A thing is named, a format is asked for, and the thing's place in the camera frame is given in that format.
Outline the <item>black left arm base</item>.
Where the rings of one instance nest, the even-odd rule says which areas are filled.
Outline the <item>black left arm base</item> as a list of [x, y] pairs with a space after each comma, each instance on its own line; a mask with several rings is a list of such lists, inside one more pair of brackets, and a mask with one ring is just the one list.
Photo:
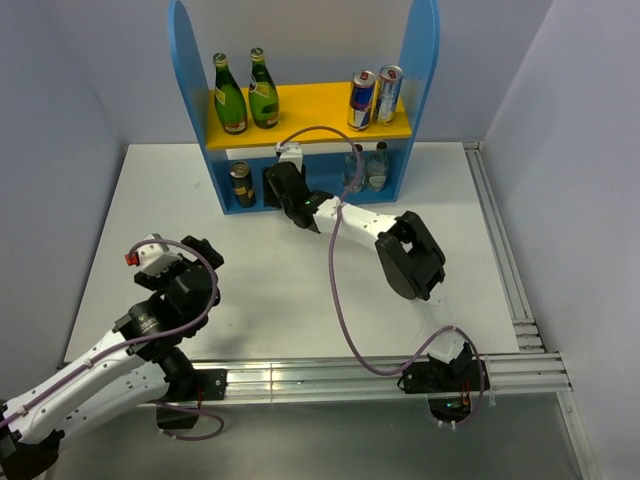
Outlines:
[[[225, 398], [226, 387], [226, 369], [194, 370], [188, 376], [172, 382], [161, 402], [191, 404], [189, 410], [200, 410], [205, 401], [222, 401]], [[199, 417], [198, 413], [156, 407], [156, 424], [161, 431], [182, 434], [193, 429]]]

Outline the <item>green Perrier bottle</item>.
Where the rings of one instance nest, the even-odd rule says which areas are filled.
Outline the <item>green Perrier bottle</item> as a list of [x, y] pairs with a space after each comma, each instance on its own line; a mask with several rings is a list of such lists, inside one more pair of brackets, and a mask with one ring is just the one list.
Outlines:
[[244, 96], [231, 74], [227, 56], [213, 55], [216, 70], [214, 103], [223, 130], [231, 135], [243, 133], [248, 127], [248, 113]]
[[252, 69], [248, 99], [254, 124], [270, 129], [279, 121], [280, 103], [276, 85], [266, 66], [264, 50], [254, 47], [250, 51]]

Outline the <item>silver white energy can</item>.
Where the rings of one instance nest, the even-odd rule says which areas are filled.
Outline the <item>silver white energy can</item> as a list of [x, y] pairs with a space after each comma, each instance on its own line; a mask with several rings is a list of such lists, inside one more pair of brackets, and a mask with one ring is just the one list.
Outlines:
[[404, 78], [402, 69], [396, 65], [381, 68], [377, 81], [375, 118], [380, 125], [392, 123]]

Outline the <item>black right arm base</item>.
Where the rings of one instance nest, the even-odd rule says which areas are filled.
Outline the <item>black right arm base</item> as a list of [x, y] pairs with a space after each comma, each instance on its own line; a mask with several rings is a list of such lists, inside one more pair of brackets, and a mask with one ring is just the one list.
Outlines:
[[486, 391], [490, 380], [484, 363], [464, 353], [448, 364], [431, 356], [415, 362], [402, 372], [396, 386], [408, 395], [444, 394], [428, 401], [429, 410], [437, 421], [451, 423], [471, 414], [471, 393]]

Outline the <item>silver blue energy can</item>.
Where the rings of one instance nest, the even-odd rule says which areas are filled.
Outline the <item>silver blue energy can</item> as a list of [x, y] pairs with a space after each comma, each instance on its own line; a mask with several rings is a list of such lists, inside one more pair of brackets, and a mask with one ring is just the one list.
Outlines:
[[348, 125], [361, 131], [371, 122], [372, 105], [376, 89], [376, 76], [367, 70], [356, 71], [351, 80]]

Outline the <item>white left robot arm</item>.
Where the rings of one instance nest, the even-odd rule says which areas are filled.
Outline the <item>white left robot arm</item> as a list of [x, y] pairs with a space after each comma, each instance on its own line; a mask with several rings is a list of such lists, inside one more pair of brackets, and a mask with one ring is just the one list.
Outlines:
[[35, 479], [69, 440], [142, 403], [192, 400], [199, 377], [179, 345], [220, 302], [223, 256], [206, 239], [152, 234], [126, 253], [150, 291], [87, 352], [1, 404], [1, 474]]

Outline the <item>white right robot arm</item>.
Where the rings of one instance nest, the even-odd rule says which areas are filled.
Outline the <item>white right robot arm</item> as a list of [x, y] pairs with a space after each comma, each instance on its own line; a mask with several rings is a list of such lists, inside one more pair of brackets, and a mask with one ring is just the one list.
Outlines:
[[353, 342], [342, 312], [335, 278], [334, 252], [339, 237], [372, 249], [378, 256], [391, 289], [406, 300], [428, 301], [432, 291], [445, 280], [446, 257], [419, 217], [412, 211], [400, 216], [385, 215], [342, 201], [322, 190], [312, 191], [306, 177], [291, 161], [263, 170], [265, 203], [283, 211], [297, 227], [328, 234], [328, 271], [333, 303], [346, 343], [358, 362], [371, 373], [392, 376], [408, 368], [439, 339], [446, 340], [438, 353], [429, 353], [431, 375], [443, 389], [462, 383], [474, 360], [474, 347], [460, 328], [442, 326], [419, 347], [408, 361], [394, 370], [379, 370], [367, 363]]

